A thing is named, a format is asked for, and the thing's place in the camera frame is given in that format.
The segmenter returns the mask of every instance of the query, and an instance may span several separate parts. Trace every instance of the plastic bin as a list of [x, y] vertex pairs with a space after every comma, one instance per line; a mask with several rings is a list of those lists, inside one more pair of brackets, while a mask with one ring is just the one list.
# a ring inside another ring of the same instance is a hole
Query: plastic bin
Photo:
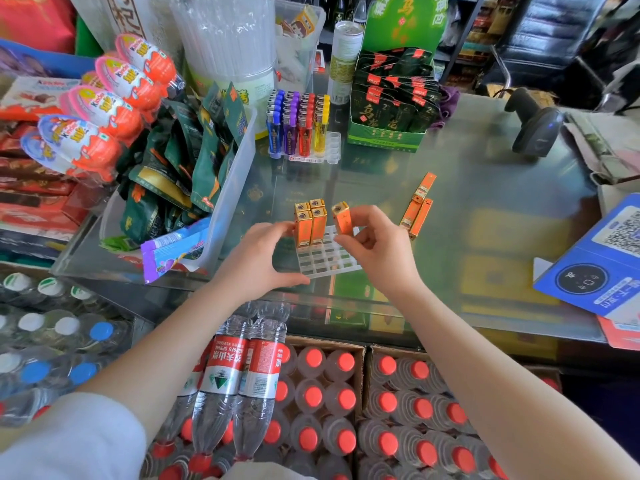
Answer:
[[[204, 250], [197, 259], [183, 259], [180, 261], [180, 264], [185, 265], [188, 269], [195, 270], [201, 267], [207, 270], [209, 274], [212, 274], [216, 268], [216, 262], [220, 256], [220, 249], [222, 249], [222, 244], [227, 236], [231, 218], [233, 218], [236, 211], [240, 194], [244, 188], [246, 177], [249, 174], [249, 169], [255, 156], [255, 129], [258, 112], [255, 108], [251, 108], [250, 111], [249, 122], [242, 144], [238, 147], [236, 158], [233, 165], [231, 165], [231, 170], [222, 187], [216, 207], [211, 213], [209, 234]], [[99, 231], [100, 240], [106, 237], [122, 235], [120, 219], [124, 212], [124, 206], [125, 202], [121, 199], [120, 195], [115, 192], [114, 195], [111, 196], [107, 208], [102, 215]], [[118, 253], [118, 256], [136, 264], [142, 262], [142, 253], [140, 250]]]
[[[304, 8], [302, 3], [276, 0], [276, 19], [291, 22]], [[278, 88], [285, 91], [305, 92], [314, 73], [316, 48], [320, 32], [324, 27], [326, 14], [319, 6], [312, 6], [318, 17], [316, 30], [305, 38], [285, 37], [276, 32], [276, 52], [278, 54], [277, 71], [282, 78]]]

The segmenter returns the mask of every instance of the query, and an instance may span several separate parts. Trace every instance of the blue bottle cap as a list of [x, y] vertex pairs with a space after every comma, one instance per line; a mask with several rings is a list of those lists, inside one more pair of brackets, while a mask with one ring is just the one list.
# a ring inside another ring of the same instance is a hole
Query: blue bottle cap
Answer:
[[79, 386], [96, 375], [96, 372], [98, 372], [98, 366], [94, 362], [81, 363], [71, 369], [69, 379], [74, 385]]
[[36, 384], [47, 377], [50, 370], [51, 364], [49, 362], [42, 360], [31, 362], [24, 366], [20, 380], [25, 384]]
[[89, 331], [89, 337], [94, 340], [106, 340], [113, 333], [113, 325], [109, 322], [96, 323]]

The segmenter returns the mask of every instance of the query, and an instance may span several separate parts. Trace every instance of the glass counter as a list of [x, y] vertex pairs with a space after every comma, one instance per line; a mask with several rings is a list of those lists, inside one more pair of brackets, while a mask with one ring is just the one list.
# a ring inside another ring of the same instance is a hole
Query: glass counter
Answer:
[[[513, 153], [520, 121], [504, 112], [504, 104], [462, 95], [453, 118], [444, 129], [428, 132], [417, 153], [346, 144], [348, 112], [332, 107], [330, 130], [343, 135], [341, 160], [334, 166], [273, 160], [267, 141], [258, 141], [220, 259], [252, 224], [291, 220], [294, 204], [313, 198], [323, 198], [328, 209], [339, 201], [351, 207], [375, 204], [400, 222], [423, 176], [433, 172], [433, 206], [412, 244], [426, 284], [476, 327], [603, 342], [593, 315], [531, 286], [533, 258], [557, 259], [600, 218], [596, 188], [562, 137], [546, 158]], [[55, 274], [80, 278], [152, 321], [209, 279], [206, 273], [172, 271], [153, 286], [142, 286], [140, 268], [98, 246], [99, 223], [100, 217], [84, 223], [56, 262]], [[332, 224], [329, 216], [327, 225]], [[297, 270], [292, 239], [280, 242], [273, 263], [279, 271]], [[266, 298], [296, 305], [292, 333], [417, 343], [363, 271], [318, 278]]]

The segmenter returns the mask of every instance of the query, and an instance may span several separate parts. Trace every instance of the person's right hand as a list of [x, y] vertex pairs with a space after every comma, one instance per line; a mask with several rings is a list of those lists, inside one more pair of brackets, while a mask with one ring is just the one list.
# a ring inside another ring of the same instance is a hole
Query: person's right hand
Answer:
[[375, 205], [351, 209], [351, 222], [360, 232], [355, 237], [337, 235], [335, 241], [356, 258], [377, 290], [393, 301], [424, 286], [406, 229]]

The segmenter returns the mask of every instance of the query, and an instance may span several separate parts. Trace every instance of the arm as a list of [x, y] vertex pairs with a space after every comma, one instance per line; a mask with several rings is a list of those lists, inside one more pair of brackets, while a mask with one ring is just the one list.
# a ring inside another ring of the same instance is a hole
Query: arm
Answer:
[[510, 478], [640, 478], [640, 466], [567, 398], [501, 352], [423, 284], [407, 232], [377, 207], [336, 236], [416, 335]]
[[277, 242], [292, 229], [288, 222], [251, 227], [212, 281], [78, 391], [126, 406], [151, 442], [202, 351], [235, 309], [274, 288], [308, 284], [302, 274], [277, 273], [271, 263]]

